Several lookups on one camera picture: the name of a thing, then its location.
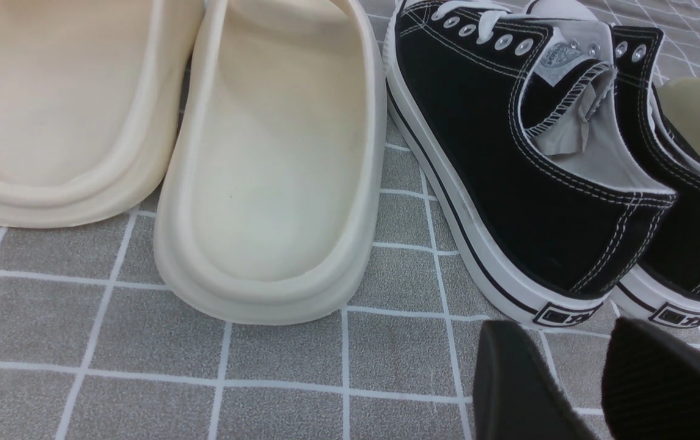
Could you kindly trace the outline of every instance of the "shoe label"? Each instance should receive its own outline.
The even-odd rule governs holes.
[[[649,321],[669,328],[698,328],[700,326],[700,312],[691,312],[666,302],[649,317]]]
[[[554,87],[578,64],[587,59],[590,58],[580,50],[571,48],[567,43],[556,43],[545,51],[540,62],[534,66],[534,72]]]
[[[545,328],[568,328],[586,322],[593,317],[597,309],[602,304],[593,309],[566,309],[565,307],[554,306],[548,303],[538,312],[537,317],[532,320],[535,324],[545,326]]]

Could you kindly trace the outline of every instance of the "black stripe on sole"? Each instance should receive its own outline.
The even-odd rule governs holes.
[[[654,312],[657,311],[654,307],[649,306],[648,304],[646,304],[645,302],[643,302],[640,298],[638,298],[638,297],[636,297],[635,295],[633,295],[632,292],[630,292],[630,290],[627,289],[627,287],[624,286],[624,284],[621,284],[621,282],[617,282],[617,283],[616,283],[616,287],[618,287],[619,290],[622,291],[622,293],[624,293],[625,295],[627,295],[627,298],[630,298],[630,299],[633,301],[633,303],[637,304],[638,306],[641,306],[641,307],[643,307],[644,309],[646,309],[646,310],[648,310],[649,312],[652,312],[652,313],[654,313]]]

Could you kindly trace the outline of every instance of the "black fabric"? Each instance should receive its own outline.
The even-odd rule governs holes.
[[[554,383],[534,343],[509,321],[483,323],[472,401],[478,440],[596,438]]]
[[[646,321],[619,318],[602,410],[617,440],[700,438],[700,351]]]
[[[456,9],[432,20],[440,4],[416,3],[397,19],[398,65],[421,114],[496,243],[518,269],[562,295],[601,297],[640,256],[672,197],[606,189],[535,153],[517,109],[525,73],[553,29],[500,20],[495,35],[512,34],[514,41],[498,51],[494,38],[477,45],[476,34],[459,36],[462,26],[478,22],[476,9]],[[449,17],[461,20],[445,29]],[[528,38],[532,50],[516,56],[515,47]],[[621,224],[626,228],[619,239]],[[592,281],[575,289],[588,274]]]
[[[683,166],[684,159],[679,158],[668,140],[672,139],[694,158],[697,154],[672,126],[670,133],[654,133],[647,117],[647,91],[662,37],[663,32],[656,28],[613,28],[613,44],[627,42],[629,47],[627,53],[616,60],[619,70],[616,116],[636,161],[654,178],[679,192],[679,200],[643,255],[641,267],[675,292],[700,299],[700,176]],[[632,53],[640,45],[646,45],[647,53],[640,61],[633,62]],[[663,142],[658,144],[658,137]],[[663,152],[659,145],[671,154]]]

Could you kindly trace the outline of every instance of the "low-top sneaker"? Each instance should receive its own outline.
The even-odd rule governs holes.
[[[389,111],[484,295],[532,326],[588,320],[676,198],[619,133],[610,26],[407,0],[383,50]]]

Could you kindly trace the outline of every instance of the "heel logo patch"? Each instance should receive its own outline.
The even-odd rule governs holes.
[[[569,326],[584,323],[593,317],[600,307],[602,307],[602,304],[593,309],[578,310],[566,309],[565,307],[554,306],[554,304],[548,303],[532,321],[540,326],[545,326],[545,328],[568,328]]]
[[[649,321],[669,328],[690,329],[700,326],[700,312],[681,309],[673,304],[665,303],[651,317]]]

